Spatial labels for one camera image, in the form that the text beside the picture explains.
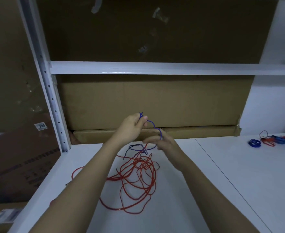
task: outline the white tabletop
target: white tabletop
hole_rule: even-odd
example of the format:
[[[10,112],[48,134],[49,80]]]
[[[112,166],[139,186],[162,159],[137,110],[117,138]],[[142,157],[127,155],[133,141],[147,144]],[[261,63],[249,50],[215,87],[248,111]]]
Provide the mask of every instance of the white tabletop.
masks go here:
[[[248,144],[257,136],[199,138],[198,143],[222,170],[271,232],[285,232],[285,145]]]
[[[177,143],[259,231],[270,233],[196,139],[180,139]],[[68,153],[64,153],[18,216],[9,233],[27,233],[48,208],[49,203],[71,180],[73,170],[84,166],[101,146],[73,145]],[[120,154],[124,155],[126,149],[127,147],[124,147]],[[152,160],[160,164],[160,169],[157,171],[156,192],[144,211],[139,215],[130,215],[123,211],[107,210],[99,202],[88,232],[209,232],[182,174],[169,163],[162,151],[154,149],[152,153]],[[117,158],[110,174],[115,174],[115,168],[123,162],[121,158]],[[110,201],[110,204],[117,206],[120,201],[120,187],[106,183],[102,196]]]

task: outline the left hand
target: left hand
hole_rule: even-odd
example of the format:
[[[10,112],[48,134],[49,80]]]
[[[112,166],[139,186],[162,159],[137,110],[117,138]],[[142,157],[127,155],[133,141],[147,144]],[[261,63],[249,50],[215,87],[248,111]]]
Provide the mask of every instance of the left hand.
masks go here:
[[[110,138],[110,140],[114,140],[122,146],[125,146],[135,140],[140,134],[143,126],[146,126],[148,116],[144,116],[141,119],[139,118],[139,113],[127,116],[119,128],[115,131],[113,136]]]

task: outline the barcode label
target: barcode label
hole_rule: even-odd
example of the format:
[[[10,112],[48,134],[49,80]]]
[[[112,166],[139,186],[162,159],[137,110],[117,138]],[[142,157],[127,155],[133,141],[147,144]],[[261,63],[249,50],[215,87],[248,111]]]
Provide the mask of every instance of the barcode label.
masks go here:
[[[36,123],[35,126],[36,126],[36,128],[38,129],[38,131],[47,129],[47,126],[45,125],[44,122],[42,122],[42,123]]]
[[[0,212],[0,224],[13,223],[22,211],[22,208],[3,209]]]

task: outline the forearm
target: forearm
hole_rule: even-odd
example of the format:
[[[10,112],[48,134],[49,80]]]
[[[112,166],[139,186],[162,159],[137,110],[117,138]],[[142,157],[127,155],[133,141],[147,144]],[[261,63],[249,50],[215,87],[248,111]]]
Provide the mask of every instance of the forearm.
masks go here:
[[[211,233],[259,233],[190,159],[182,173]]]
[[[53,201],[30,233],[86,232],[121,145],[107,141]]]

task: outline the coiled red wire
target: coiled red wire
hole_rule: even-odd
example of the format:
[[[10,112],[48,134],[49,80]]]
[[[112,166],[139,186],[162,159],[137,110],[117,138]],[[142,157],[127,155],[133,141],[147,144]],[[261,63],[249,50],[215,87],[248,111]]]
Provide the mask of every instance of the coiled red wire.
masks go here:
[[[151,196],[154,194],[156,190],[156,171],[160,168],[160,165],[157,162],[154,162],[151,160],[152,153],[148,155],[148,152],[146,150],[147,145],[148,144],[146,144],[145,147],[139,152],[137,152],[133,157],[126,157],[126,156],[123,157],[123,156],[117,155],[117,157],[120,157],[123,159],[126,158],[128,159],[128,161],[125,162],[120,167],[119,170],[116,169],[117,174],[107,177],[107,181],[121,181],[122,182],[122,186],[119,192],[122,207],[121,208],[111,208],[107,206],[101,198],[99,198],[99,201],[102,203],[102,205],[105,208],[110,209],[110,210],[123,210],[130,214],[140,214],[144,210],[145,206],[150,201]],[[74,173],[81,168],[83,167],[77,168],[76,170],[73,171],[73,173],[71,174],[71,179],[74,178]],[[137,180],[129,181],[129,177],[134,173],[136,173],[137,175]],[[149,179],[148,181],[143,178],[143,173],[145,173],[148,176],[148,179]],[[126,185],[143,190],[143,194],[139,196],[138,198],[132,197],[126,191],[126,188],[125,188]],[[122,191],[125,193],[125,195],[128,198],[136,202],[134,204],[124,206],[124,202],[121,197]],[[139,212],[128,211],[129,208],[132,208],[138,205],[139,203],[144,201],[146,198],[148,198],[148,200],[143,205],[141,211]]]

